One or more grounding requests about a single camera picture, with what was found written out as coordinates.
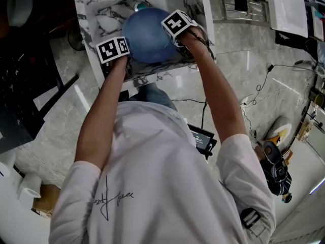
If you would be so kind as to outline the black round basket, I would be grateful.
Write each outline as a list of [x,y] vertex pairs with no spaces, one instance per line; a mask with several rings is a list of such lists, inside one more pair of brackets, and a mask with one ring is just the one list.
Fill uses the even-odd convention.
[[72,25],[68,32],[67,38],[69,45],[76,51],[84,51],[85,45],[78,26]]

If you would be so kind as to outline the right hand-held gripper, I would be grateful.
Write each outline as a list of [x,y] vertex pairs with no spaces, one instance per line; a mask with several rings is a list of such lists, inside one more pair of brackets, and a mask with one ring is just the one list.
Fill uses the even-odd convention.
[[187,47],[181,44],[178,36],[190,27],[198,27],[196,21],[192,20],[185,12],[175,10],[161,21],[161,26],[167,37],[163,55],[165,57],[174,57],[177,53],[189,55]]

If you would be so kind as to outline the blue large plate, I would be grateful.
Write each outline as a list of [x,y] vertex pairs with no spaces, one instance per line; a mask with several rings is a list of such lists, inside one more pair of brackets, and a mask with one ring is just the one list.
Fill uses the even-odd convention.
[[174,57],[165,57],[163,48],[167,37],[161,26],[170,13],[158,8],[146,8],[133,13],[122,27],[131,55],[139,62],[153,64]]

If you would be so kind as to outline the person's blue jeans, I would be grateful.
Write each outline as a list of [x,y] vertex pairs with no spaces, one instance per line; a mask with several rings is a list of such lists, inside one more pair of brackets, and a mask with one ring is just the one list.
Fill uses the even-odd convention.
[[177,111],[176,106],[169,96],[163,90],[159,89],[155,83],[140,86],[138,93],[130,97],[128,101],[156,103]]

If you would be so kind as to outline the white paper roll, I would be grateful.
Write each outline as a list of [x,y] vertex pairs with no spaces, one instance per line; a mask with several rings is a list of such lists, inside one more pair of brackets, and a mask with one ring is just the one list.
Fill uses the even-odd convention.
[[23,208],[30,210],[34,199],[41,197],[42,180],[36,174],[26,174],[18,189],[18,200]]

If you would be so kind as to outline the white rounded ceramic fixture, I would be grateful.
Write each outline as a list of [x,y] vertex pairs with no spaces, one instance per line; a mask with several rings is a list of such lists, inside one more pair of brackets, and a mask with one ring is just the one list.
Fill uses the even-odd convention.
[[10,27],[22,27],[33,10],[33,0],[7,0],[7,16]]

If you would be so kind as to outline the white ceramic toilet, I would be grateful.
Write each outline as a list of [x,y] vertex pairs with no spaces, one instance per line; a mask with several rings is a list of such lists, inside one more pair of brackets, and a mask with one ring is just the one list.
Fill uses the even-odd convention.
[[292,129],[292,124],[287,116],[279,116],[265,135],[265,141],[272,141],[277,146],[284,142]]

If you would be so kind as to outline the person's left forearm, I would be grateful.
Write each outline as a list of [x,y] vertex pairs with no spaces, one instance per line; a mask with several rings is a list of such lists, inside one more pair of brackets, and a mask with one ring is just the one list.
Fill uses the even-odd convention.
[[106,165],[113,138],[118,99],[125,78],[127,57],[114,61],[79,133],[75,161],[86,161],[100,169]]

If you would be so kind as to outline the white slotted dispenser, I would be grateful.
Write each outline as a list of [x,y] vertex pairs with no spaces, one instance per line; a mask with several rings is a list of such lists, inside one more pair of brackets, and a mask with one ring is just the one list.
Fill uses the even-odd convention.
[[16,154],[13,150],[0,154],[0,178],[8,177],[13,170]]

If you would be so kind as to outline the stainless steel rack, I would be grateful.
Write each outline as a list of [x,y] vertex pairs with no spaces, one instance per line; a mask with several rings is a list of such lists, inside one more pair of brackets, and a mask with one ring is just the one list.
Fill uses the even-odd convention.
[[269,23],[266,0],[220,0],[222,20],[229,23]]

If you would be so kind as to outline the black marble vanity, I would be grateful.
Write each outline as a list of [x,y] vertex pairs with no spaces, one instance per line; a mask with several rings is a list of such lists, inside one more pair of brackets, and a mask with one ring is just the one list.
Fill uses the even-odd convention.
[[0,154],[33,141],[44,117],[78,80],[63,83],[49,43],[0,53]]

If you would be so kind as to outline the person's white shirt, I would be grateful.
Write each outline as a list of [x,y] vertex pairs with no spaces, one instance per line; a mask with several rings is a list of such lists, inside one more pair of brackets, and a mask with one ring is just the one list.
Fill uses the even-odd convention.
[[105,168],[68,171],[49,244],[268,243],[275,205],[248,136],[226,139],[217,166],[220,178],[175,110],[121,102]]

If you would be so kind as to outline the white table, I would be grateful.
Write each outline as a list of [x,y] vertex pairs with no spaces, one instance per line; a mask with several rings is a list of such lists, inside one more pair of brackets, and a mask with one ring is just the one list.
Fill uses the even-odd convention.
[[308,37],[304,0],[266,0],[273,30]]

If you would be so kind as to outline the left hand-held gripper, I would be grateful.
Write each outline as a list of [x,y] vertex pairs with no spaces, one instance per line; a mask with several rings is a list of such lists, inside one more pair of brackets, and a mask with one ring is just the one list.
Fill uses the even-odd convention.
[[130,54],[127,40],[124,36],[113,37],[96,45],[97,54],[102,65]]

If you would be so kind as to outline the black tablet screen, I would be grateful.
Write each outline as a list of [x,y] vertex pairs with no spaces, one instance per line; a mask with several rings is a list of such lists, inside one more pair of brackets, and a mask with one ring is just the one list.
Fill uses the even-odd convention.
[[205,156],[206,161],[213,155],[212,149],[216,146],[217,140],[214,134],[199,127],[188,124],[196,142],[196,148],[200,154]]

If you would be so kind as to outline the person's right forearm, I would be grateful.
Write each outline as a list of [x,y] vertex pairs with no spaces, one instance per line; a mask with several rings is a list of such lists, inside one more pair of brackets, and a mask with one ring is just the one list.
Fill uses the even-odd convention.
[[203,36],[197,27],[190,27],[181,33],[179,40],[192,54],[201,76],[204,93],[211,110],[214,126],[220,142],[237,135],[246,135],[238,99],[212,58],[209,49],[202,42]]

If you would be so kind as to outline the small cardboard box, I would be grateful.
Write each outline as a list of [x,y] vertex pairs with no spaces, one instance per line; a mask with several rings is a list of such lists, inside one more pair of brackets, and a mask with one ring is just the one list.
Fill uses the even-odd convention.
[[56,185],[41,185],[41,197],[34,199],[32,211],[43,217],[52,217],[59,193],[60,188],[58,188]]

